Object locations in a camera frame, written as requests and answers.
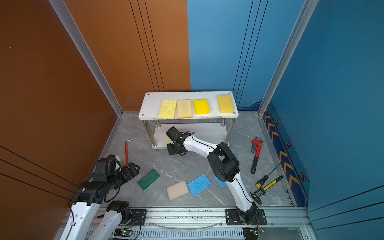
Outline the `green scouring sponge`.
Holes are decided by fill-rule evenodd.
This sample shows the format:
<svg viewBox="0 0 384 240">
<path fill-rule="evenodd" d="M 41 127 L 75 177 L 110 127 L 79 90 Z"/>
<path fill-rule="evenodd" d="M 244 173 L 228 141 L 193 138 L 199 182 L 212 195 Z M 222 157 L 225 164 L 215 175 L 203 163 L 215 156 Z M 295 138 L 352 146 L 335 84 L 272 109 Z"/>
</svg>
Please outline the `green scouring sponge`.
<svg viewBox="0 0 384 240">
<path fill-rule="evenodd" d="M 138 180 L 139 187 L 145 192 L 147 191 L 157 180 L 160 179 L 160 174 L 155 170 L 150 170 L 140 180 Z"/>
</svg>

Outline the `light yellow cellulose sponge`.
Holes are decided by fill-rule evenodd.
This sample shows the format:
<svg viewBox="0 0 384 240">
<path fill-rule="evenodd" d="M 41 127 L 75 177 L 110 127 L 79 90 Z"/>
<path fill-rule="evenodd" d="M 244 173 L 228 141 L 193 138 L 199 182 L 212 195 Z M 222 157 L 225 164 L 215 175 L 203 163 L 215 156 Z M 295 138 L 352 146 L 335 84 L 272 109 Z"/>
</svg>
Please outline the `light yellow cellulose sponge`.
<svg viewBox="0 0 384 240">
<path fill-rule="evenodd" d="M 176 114 L 177 101 L 163 100 L 158 114 L 159 119 L 174 119 Z"/>
</svg>

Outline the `pale yellow orange-backed sponge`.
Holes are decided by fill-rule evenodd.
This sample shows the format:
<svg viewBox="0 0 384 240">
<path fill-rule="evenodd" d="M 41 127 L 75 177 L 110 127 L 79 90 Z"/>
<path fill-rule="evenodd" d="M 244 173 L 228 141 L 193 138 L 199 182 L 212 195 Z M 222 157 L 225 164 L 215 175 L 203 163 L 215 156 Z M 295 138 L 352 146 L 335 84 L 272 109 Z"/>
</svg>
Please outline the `pale yellow orange-backed sponge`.
<svg viewBox="0 0 384 240">
<path fill-rule="evenodd" d="M 193 117 L 191 100 L 177 101 L 178 119 L 188 119 Z"/>
</svg>

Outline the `beige foam sponge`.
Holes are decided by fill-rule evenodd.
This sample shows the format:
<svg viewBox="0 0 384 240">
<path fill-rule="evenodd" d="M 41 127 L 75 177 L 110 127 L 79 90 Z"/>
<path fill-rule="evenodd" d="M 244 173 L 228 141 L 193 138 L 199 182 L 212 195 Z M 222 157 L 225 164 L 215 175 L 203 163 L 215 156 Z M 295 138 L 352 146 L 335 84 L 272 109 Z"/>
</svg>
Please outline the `beige foam sponge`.
<svg viewBox="0 0 384 240">
<path fill-rule="evenodd" d="M 189 188 L 186 181 L 181 181 L 174 185 L 171 185 L 167 187 L 166 190 L 170 201 L 185 196 L 189 193 Z"/>
</svg>

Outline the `bright yellow foam sponge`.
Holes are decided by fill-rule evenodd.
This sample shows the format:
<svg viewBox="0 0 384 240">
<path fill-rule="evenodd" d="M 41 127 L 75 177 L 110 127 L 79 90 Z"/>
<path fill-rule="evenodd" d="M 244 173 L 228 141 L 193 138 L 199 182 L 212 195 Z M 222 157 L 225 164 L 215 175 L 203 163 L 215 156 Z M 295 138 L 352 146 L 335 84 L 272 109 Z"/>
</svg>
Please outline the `bright yellow foam sponge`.
<svg viewBox="0 0 384 240">
<path fill-rule="evenodd" d="M 207 99 L 195 100 L 194 108 L 195 108 L 196 115 L 206 115 L 206 114 L 210 114 L 211 112 L 209 102 Z"/>
</svg>

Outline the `golden yellow sponge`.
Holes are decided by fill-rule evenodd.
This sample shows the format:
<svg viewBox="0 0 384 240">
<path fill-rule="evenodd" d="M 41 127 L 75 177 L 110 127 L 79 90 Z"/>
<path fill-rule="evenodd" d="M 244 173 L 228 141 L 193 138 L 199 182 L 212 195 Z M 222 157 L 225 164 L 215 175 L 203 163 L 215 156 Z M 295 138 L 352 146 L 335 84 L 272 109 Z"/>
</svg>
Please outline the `golden yellow sponge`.
<svg viewBox="0 0 384 240">
<path fill-rule="evenodd" d="M 219 111 L 221 114 L 233 113 L 235 110 L 231 95 L 218 96 Z"/>
</svg>

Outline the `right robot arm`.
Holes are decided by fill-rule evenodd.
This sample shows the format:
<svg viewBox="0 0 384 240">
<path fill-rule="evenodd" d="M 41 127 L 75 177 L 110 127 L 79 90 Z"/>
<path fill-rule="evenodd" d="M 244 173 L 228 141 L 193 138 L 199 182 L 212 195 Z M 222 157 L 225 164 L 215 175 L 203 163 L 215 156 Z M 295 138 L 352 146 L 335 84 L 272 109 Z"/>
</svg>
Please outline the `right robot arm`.
<svg viewBox="0 0 384 240">
<path fill-rule="evenodd" d="M 240 174 L 240 163 L 226 143 L 208 143 L 196 138 L 192 132 L 180 132 L 175 127 L 168 129 L 166 135 L 171 140 L 167 144 L 169 155 L 193 152 L 207 158 L 215 177 L 229 187 L 243 224 L 251 225 L 258 220 L 259 208 L 247 193 Z"/>
</svg>

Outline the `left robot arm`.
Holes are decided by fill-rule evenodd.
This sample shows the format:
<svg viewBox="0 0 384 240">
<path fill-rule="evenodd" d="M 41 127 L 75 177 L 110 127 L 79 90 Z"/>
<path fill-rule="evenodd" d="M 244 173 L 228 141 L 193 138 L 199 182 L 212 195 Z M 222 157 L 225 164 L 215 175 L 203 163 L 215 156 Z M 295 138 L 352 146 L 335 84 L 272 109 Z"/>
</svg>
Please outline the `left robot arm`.
<svg viewBox="0 0 384 240">
<path fill-rule="evenodd" d="M 134 163 L 122 166 L 115 155 L 99 159 L 89 181 L 83 182 L 75 192 L 71 214 L 60 237 L 61 240 L 84 240 L 103 202 L 109 203 L 101 223 L 92 233 L 91 240 L 108 240 L 118 225 L 135 225 L 135 217 L 128 202 L 107 200 L 110 190 L 120 190 L 140 172 Z"/>
</svg>

